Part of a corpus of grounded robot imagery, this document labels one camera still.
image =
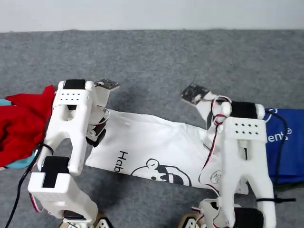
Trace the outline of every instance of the red cloth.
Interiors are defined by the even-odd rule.
[[[0,167],[32,154],[51,115],[54,95],[54,87],[49,85],[39,95],[5,98],[13,105],[0,106]]]

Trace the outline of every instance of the white wall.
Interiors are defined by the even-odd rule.
[[[304,29],[304,0],[0,0],[0,32]]]

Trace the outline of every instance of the cartoon bear print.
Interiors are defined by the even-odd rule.
[[[146,166],[134,170],[133,176],[148,176],[151,180],[191,186],[191,180],[183,171],[175,166],[160,165],[158,160],[149,159]]]

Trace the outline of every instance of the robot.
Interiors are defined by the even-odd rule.
[[[61,227],[110,228],[109,220],[98,214],[97,205],[76,185],[73,176],[80,175],[86,143],[97,146],[105,135],[109,94],[119,85],[110,80],[96,83],[85,80],[61,81],[53,102],[44,144],[37,161],[39,172],[33,172],[28,191],[58,219]],[[274,228],[275,203],[266,161],[266,125],[260,104],[233,102],[209,90],[190,85],[181,95],[194,105],[206,121],[208,136],[204,141],[213,153],[222,153],[222,177],[217,199],[204,199],[199,216],[185,218],[185,228]],[[70,138],[71,157],[53,156],[60,142]],[[259,200],[258,209],[234,204],[240,178],[246,178]]]
[[[73,176],[82,172],[87,142],[97,146],[105,136],[109,112],[105,109],[110,92],[119,84],[111,80],[96,83],[66,80],[58,85],[53,112],[44,144],[37,160],[40,172],[31,174],[28,191],[50,215],[68,224],[69,228],[110,227],[106,218],[99,218],[97,205],[82,192]],[[53,156],[65,139],[73,146],[71,157]]]
[[[206,122],[204,144],[209,156],[220,152],[222,176],[217,199],[204,199],[198,217],[186,216],[180,226],[185,228],[275,228],[276,211],[272,182],[266,157],[265,109],[261,104],[234,102],[217,96],[199,85],[188,86],[181,94],[184,101],[195,106]],[[234,194],[241,178],[245,178],[256,198],[257,209],[234,204]]]

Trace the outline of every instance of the garment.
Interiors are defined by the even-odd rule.
[[[49,85],[40,95],[6,97],[13,105],[0,106],[0,167],[32,155],[51,115],[54,94]]]
[[[11,105],[11,101],[5,100],[5,99],[0,99],[0,106],[7,106],[7,105]],[[17,161],[14,161],[8,165],[5,166],[5,168],[10,168],[10,169],[22,169],[24,167],[29,166],[29,164],[33,161],[35,156],[35,153],[32,153],[31,156],[24,158],[24,159],[20,159]]]
[[[279,184],[304,181],[304,110],[269,109],[283,117],[288,125],[285,143],[282,148]],[[267,163],[272,180],[276,174],[276,160],[284,135],[284,126],[274,115],[266,114],[267,129]]]
[[[86,165],[150,180],[219,188],[221,155],[209,154],[206,130],[146,114],[110,110],[106,134],[93,148]],[[236,193],[248,194],[245,180]]]

